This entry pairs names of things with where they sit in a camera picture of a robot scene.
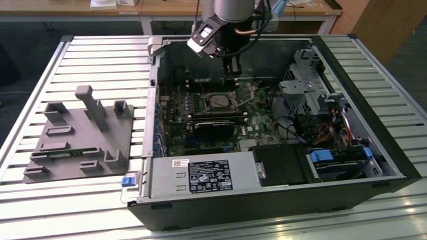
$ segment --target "circuit board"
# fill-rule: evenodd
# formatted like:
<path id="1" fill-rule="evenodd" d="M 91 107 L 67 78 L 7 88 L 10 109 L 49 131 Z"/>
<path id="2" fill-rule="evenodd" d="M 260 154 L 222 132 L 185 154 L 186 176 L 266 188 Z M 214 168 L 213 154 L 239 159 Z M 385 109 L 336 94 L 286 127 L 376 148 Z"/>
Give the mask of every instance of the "circuit board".
<path id="1" fill-rule="evenodd" d="M 239 80 L 238 83 L 239 87 L 230 92 L 191 93 L 186 86 L 178 86 L 169 96 L 161 98 L 170 157 L 241 152 L 251 146 L 284 142 L 272 116 L 266 87 L 260 87 L 254 80 Z M 195 124 L 198 126 L 198 123 L 217 119 L 227 123 L 230 121 L 225 119 L 234 121 L 233 134 L 227 137 L 197 137 Z"/>

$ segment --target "power supply label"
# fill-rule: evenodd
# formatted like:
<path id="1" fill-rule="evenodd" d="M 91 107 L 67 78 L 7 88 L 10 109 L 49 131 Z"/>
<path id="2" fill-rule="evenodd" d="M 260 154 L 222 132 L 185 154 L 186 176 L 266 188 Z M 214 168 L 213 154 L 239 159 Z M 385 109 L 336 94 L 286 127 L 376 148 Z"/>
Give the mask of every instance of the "power supply label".
<path id="1" fill-rule="evenodd" d="M 190 162 L 189 181 L 193 194 L 233 190 L 229 160 Z"/>

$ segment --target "wooden desk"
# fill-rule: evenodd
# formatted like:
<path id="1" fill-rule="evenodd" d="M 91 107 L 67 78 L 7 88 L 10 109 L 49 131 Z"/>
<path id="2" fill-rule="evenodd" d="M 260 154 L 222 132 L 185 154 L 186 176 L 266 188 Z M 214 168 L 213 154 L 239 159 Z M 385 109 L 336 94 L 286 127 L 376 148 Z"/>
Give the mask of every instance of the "wooden desk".
<path id="1" fill-rule="evenodd" d="M 143 0 L 142 19 L 146 35 L 153 35 L 153 21 L 193 21 L 195 19 L 198 0 Z M 281 21 L 314 21 L 322 22 L 318 33 L 329 34 L 337 17 L 344 14 L 344 10 L 333 9 L 325 0 L 314 0 L 313 3 L 301 4 L 298 8 L 288 7 Z"/>
<path id="2" fill-rule="evenodd" d="M 153 21 L 193 21 L 198 0 L 139 0 L 137 6 L 91 11 L 91 0 L 0 0 L 0 22 L 107 22 L 138 21 L 143 34 L 153 35 Z M 334 10 L 325 0 L 288 7 L 281 21 L 322 22 L 318 33 L 332 31 L 342 10 Z"/>
<path id="3" fill-rule="evenodd" d="M 0 0 L 0 22 L 142 22 L 143 2 L 91 11 L 91 0 Z"/>
<path id="4" fill-rule="evenodd" d="M 137 6 L 118 5 L 118 9 L 91 11 L 91 0 L 0 0 L 0 15 L 9 16 L 122 16 L 141 15 L 141 0 Z"/>

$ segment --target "aluminum slotted table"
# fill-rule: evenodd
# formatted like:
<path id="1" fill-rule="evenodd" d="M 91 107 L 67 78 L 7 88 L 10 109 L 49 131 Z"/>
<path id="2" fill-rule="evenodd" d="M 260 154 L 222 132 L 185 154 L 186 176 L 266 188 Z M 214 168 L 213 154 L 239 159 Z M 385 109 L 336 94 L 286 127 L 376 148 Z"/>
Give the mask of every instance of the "aluminum slotted table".
<path id="1" fill-rule="evenodd" d="M 427 180 L 377 196 L 352 210 L 151 232 L 122 202 L 122 176 L 25 184 L 47 103 L 83 108 L 78 85 L 111 106 L 135 109 L 130 172 L 142 169 L 151 62 L 149 36 L 65 37 L 0 150 L 0 239 L 398 239 L 427 234 Z M 358 39 L 325 35 L 392 135 L 427 176 L 427 114 Z M 340 90 L 332 76 L 333 87 Z"/>

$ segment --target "blue handle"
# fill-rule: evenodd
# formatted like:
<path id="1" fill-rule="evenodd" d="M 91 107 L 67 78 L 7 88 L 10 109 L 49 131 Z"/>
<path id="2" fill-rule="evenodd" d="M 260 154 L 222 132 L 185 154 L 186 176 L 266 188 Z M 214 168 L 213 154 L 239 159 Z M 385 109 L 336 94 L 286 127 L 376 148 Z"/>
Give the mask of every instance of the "blue handle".
<path id="1" fill-rule="evenodd" d="M 278 17 L 282 17 L 284 16 L 284 11 L 288 7 L 288 3 L 289 3 L 289 0 L 278 0 L 278 2 L 276 3 L 276 5 L 273 6 L 273 9 L 272 11 L 274 12 L 274 14 L 278 16 Z"/>

